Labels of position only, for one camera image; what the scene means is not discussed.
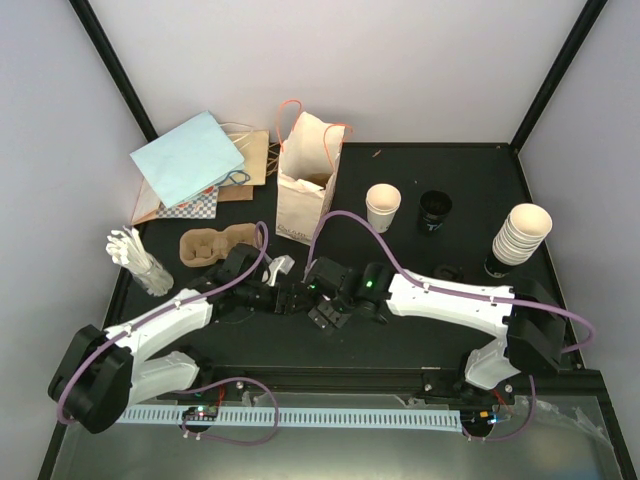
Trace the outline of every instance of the paper bag handle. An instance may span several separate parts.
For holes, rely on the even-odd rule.
[[[344,144],[344,141],[347,138],[349,138],[351,135],[353,135],[353,127],[351,125],[347,125],[346,123],[332,123],[324,131],[324,136],[322,137],[322,143],[324,143],[324,151],[327,152],[327,158],[329,159],[329,165],[331,165],[331,170],[335,172],[336,166],[333,164],[333,160],[331,160],[331,154],[329,153],[329,145],[327,145],[327,132],[329,131],[330,128],[333,128],[333,127],[345,127],[349,129],[349,134],[347,136],[342,137],[342,141],[340,142],[341,147]]]
[[[296,100],[292,98],[291,100],[287,100],[286,102],[282,102],[280,107],[278,107],[278,115],[276,115],[276,134],[278,135],[278,143],[280,144],[280,151],[284,152],[284,145],[282,144],[282,137],[280,136],[280,117],[282,116],[282,110],[284,107],[290,103],[298,104],[298,115],[296,115],[296,119],[293,121],[293,126],[291,127],[291,131],[296,128],[296,123],[298,123],[298,118],[300,118],[300,114],[302,113],[302,102],[300,100]]]

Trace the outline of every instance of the white paper bag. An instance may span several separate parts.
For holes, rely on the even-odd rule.
[[[298,117],[289,138],[282,142],[279,116],[282,108],[292,102],[300,106]],[[277,235],[311,243],[320,217],[331,208],[345,128],[353,131],[349,125],[324,123],[302,112],[297,100],[280,105],[276,121],[280,141]]]

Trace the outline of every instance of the white plastic piece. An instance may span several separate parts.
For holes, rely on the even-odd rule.
[[[482,287],[436,280],[407,272],[423,284],[437,286],[465,293],[490,297],[514,298],[511,287]],[[456,323],[465,327],[480,330],[496,338],[505,338],[507,325],[502,323],[503,317],[511,315],[512,306],[506,303],[491,303],[483,300],[472,300],[444,293],[437,293],[417,287],[396,274],[389,287],[391,298],[387,305],[391,313],[399,316],[413,315],[428,317],[444,322]]]
[[[269,264],[269,280],[267,284],[270,287],[274,287],[276,285],[278,273],[282,272],[287,275],[295,263],[295,260],[289,255],[282,255],[281,257],[274,258]]]
[[[506,348],[506,338],[496,338],[471,352],[464,369],[466,381],[483,390],[491,390],[501,381],[520,373],[504,356]]]
[[[171,300],[141,315],[140,317],[121,325],[115,325],[105,329],[107,338],[113,338],[123,331],[126,332],[130,330],[134,323],[152,312],[156,312],[167,305],[174,305],[176,302],[181,302],[199,294],[200,292],[197,290],[185,288]],[[131,350],[131,354],[133,355],[134,374],[136,367],[151,357],[151,355],[183,335],[204,327],[211,320],[211,305],[207,302],[206,298],[202,298],[192,303],[181,303],[180,305],[181,306],[178,310],[171,310],[170,312],[151,320],[143,327],[133,331],[129,336],[116,342],[116,345],[119,347],[126,347]]]
[[[134,370],[129,406],[174,390],[186,390],[196,379],[199,367],[182,352],[148,360]]]

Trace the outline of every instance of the black frame bar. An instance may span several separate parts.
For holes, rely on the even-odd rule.
[[[591,27],[596,23],[606,3],[607,0],[587,0],[571,32],[569,32],[569,36],[565,40],[564,45],[562,45],[560,53],[558,53],[553,65],[551,65],[551,69],[549,73],[547,73],[544,82],[542,82],[540,90],[538,90],[538,93],[533,99],[527,114],[524,116],[524,120],[522,120],[518,131],[513,137],[513,140],[511,140],[511,148],[515,153],[519,153],[520,150],[522,150],[522,147],[529,138],[529,135],[531,135],[531,132],[542,116],[542,112],[544,112],[544,109],[547,107],[549,100],[551,100],[556,88],[558,88],[564,74],[567,73],[571,62],[573,62],[574,57],[578,53],[578,50],[580,50],[587,35],[589,35]]]
[[[107,34],[102,29],[102,25],[93,8],[88,0],[69,0],[69,3],[71,3],[76,15],[82,22],[82,26],[86,30],[87,35],[89,35],[91,42],[93,42],[93,46],[96,47],[105,67],[109,70],[111,78],[113,78],[118,90],[120,90],[122,98],[124,98],[124,101],[127,103],[133,118],[138,122],[140,130],[142,130],[147,141],[152,142],[158,138],[158,133],[156,129],[153,128],[151,120],[131,84],[127,72],[125,72],[124,67],[120,63],[120,59],[118,59],[115,50],[111,46]]]

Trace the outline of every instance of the black table surface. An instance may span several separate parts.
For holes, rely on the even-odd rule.
[[[459,266],[466,283],[508,284],[516,276],[537,280],[558,301],[553,272],[542,249],[508,277],[488,276],[483,262],[510,209],[527,201],[526,186],[518,160],[500,146],[388,146],[346,145],[332,210],[349,210],[366,217],[365,194],[376,183],[390,183],[402,193],[402,203],[391,228],[383,236],[401,265],[431,275],[440,264]],[[416,229],[418,199],[427,190],[442,190],[453,200],[453,210],[443,227],[424,237]],[[175,295],[206,268],[189,268],[179,259],[180,237],[189,229],[215,228],[263,220],[269,226],[268,253],[289,254],[296,261],[290,277],[302,278],[308,247],[275,235],[277,182],[254,188],[248,202],[218,205],[214,220],[154,220],[143,242],[173,275]],[[327,222],[316,256],[332,258],[345,266],[363,268],[386,258],[362,226],[347,218]],[[133,282],[122,305],[107,318],[107,325],[130,320],[163,303],[169,296],[154,298]],[[391,317],[388,325],[353,319],[331,336],[305,314],[277,316],[234,312],[218,323],[184,336],[168,350],[192,345],[214,365],[227,368],[325,368],[416,369],[457,368],[461,356],[484,346],[490,338],[481,332],[428,318]]]

